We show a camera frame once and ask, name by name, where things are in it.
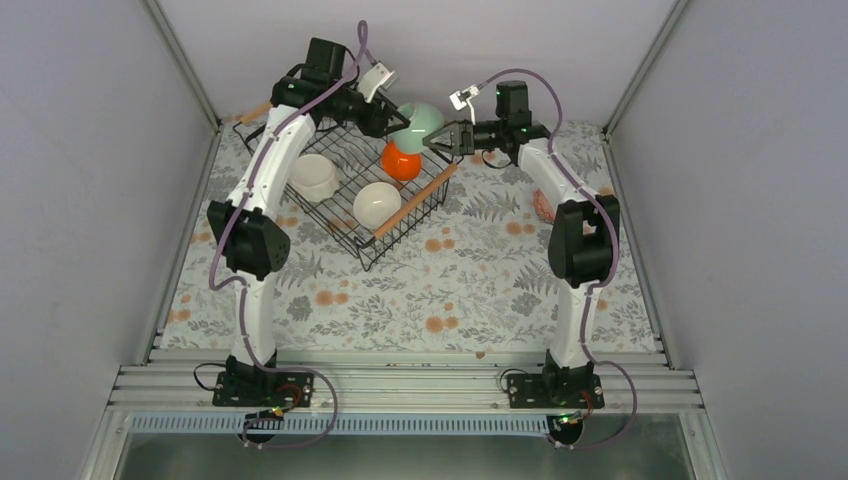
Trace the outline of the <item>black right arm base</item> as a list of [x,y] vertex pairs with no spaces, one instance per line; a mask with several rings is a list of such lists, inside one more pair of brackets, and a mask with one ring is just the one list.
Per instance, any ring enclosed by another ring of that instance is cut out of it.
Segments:
[[605,399],[600,377],[590,361],[577,367],[559,366],[550,351],[539,373],[507,369],[499,378],[513,409],[600,409]]

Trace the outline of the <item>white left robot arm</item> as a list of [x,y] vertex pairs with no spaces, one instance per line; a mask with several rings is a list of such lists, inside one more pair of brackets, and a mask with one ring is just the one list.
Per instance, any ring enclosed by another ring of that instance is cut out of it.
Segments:
[[217,291],[228,285],[237,293],[237,338],[232,361],[251,367],[240,377],[239,392],[255,405],[270,402],[278,391],[271,371],[276,357],[271,311],[277,274],[289,256],[289,236],[276,224],[278,207],[297,159],[330,119],[353,123],[368,137],[386,136],[392,120],[409,122],[383,94],[394,72],[376,60],[362,41],[350,64],[342,44],[311,39],[305,61],[272,87],[266,127],[246,171],[225,201],[207,209],[216,250],[231,276],[208,283]]

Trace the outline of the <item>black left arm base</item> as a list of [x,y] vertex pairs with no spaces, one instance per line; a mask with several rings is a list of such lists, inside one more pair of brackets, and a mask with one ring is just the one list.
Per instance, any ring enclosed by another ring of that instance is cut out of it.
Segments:
[[315,376],[303,371],[269,373],[230,355],[212,395],[216,407],[309,407]]

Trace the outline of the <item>mint green bowl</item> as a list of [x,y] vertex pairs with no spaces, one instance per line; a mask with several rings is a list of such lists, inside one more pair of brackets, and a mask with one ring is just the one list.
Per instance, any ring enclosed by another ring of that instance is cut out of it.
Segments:
[[445,124],[443,113],[435,106],[424,102],[410,102],[398,108],[410,125],[391,135],[397,149],[405,154],[420,154],[426,147],[423,139],[441,129]]

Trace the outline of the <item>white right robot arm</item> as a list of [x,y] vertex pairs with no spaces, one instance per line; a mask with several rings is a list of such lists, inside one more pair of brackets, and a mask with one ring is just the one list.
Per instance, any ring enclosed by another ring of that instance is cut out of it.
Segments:
[[552,133],[533,119],[528,86],[520,80],[495,87],[495,117],[452,121],[425,136],[423,144],[452,156],[499,151],[528,175],[554,210],[548,265],[559,280],[557,327],[549,348],[553,373],[541,384],[544,399],[565,407],[580,393],[571,372],[592,363],[588,340],[601,291],[612,281],[620,257],[620,205],[582,181],[557,156]]

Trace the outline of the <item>white scalloped bowl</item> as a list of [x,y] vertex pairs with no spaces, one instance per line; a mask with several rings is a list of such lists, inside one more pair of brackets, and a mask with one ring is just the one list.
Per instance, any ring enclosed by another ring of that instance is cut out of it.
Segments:
[[304,199],[321,202],[340,187],[335,164],[324,155],[305,154],[293,165],[289,185]]

